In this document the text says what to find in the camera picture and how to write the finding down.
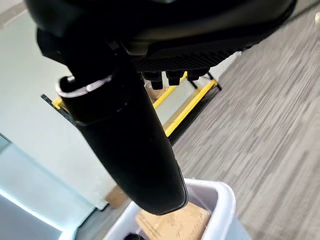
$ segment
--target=floor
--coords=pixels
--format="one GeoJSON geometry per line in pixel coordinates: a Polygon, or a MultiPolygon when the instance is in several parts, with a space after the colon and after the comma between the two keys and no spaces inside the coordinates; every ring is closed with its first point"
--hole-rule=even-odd
{"type": "MultiPolygon", "coordinates": [[[[320,239],[316,12],[320,5],[245,51],[173,146],[185,177],[233,188],[254,240],[320,239]]],[[[95,212],[76,239],[101,240],[124,208],[95,212]]]]}

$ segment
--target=wall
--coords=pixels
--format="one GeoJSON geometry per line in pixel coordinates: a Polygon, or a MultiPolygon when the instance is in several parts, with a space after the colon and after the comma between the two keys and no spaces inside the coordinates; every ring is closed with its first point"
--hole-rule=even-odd
{"type": "Polygon", "coordinates": [[[0,195],[0,239],[57,240],[61,232],[0,195]]]}
{"type": "Polygon", "coordinates": [[[63,232],[80,226],[95,209],[12,143],[0,152],[0,195],[63,232]]]}
{"type": "Polygon", "coordinates": [[[56,98],[68,69],[43,57],[25,13],[0,30],[0,132],[90,203],[103,208],[115,186],[79,131],[41,98],[56,98]]]}

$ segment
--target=white wall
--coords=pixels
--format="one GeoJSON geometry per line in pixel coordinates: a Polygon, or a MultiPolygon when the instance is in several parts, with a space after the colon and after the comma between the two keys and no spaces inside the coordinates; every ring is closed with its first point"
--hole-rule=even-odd
{"type": "Polygon", "coordinates": [[[95,209],[14,144],[0,152],[0,195],[61,232],[76,229],[95,209]]]}
{"type": "Polygon", "coordinates": [[[21,2],[22,0],[0,0],[0,13],[8,10],[9,8],[21,2]]]}
{"type": "Polygon", "coordinates": [[[35,30],[27,13],[0,30],[0,132],[103,208],[115,182],[80,132],[40,98],[41,94],[56,98],[56,81],[70,73],[41,55],[35,30]]]}

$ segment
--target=black plastic part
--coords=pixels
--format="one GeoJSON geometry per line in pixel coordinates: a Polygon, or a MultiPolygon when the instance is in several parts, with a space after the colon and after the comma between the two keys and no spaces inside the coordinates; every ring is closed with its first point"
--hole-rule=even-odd
{"type": "Polygon", "coordinates": [[[161,90],[164,88],[162,81],[152,81],[151,86],[153,90],[161,90]]]}
{"type": "Polygon", "coordinates": [[[165,75],[169,80],[170,86],[178,86],[180,84],[180,78],[183,77],[185,71],[166,71],[165,75]]]}
{"type": "Polygon", "coordinates": [[[123,65],[103,82],[75,95],[68,79],[60,80],[58,94],[77,128],[142,209],[163,215],[184,207],[188,193],[181,170],[139,75],[123,65]]]}
{"type": "Polygon", "coordinates": [[[212,76],[210,72],[208,72],[207,74],[208,74],[210,80],[215,79],[214,76],[212,76]]]}
{"type": "Polygon", "coordinates": [[[168,79],[170,86],[178,86],[180,84],[180,78],[179,77],[171,77],[168,79]]]}
{"type": "Polygon", "coordinates": [[[130,233],[128,236],[124,238],[124,240],[145,240],[145,239],[136,233],[130,233]]]}
{"type": "Polygon", "coordinates": [[[196,81],[199,77],[208,74],[210,68],[193,69],[188,71],[188,81],[196,81]]]}
{"type": "Polygon", "coordinates": [[[132,63],[138,72],[214,67],[233,53],[249,49],[274,33],[292,14],[296,2],[292,0],[282,15],[265,23],[154,43],[146,56],[133,56],[132,63]]]}

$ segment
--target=white plastic bin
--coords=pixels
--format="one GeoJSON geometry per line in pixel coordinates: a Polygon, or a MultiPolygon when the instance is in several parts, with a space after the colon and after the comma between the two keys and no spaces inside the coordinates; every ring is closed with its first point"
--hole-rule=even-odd
{"type": "MultiPolygon", "coordinates": [[[[211,218],[201,240],[251,240],[241,222],[235,217],[236,198],[223,182],[185,179],[189,201],[207,209],[211,218]]],[[[129,233],[148,239],[135,221],[141,208],[133,201],[123,212],[103,240],[123,240],[129,233]]]]}

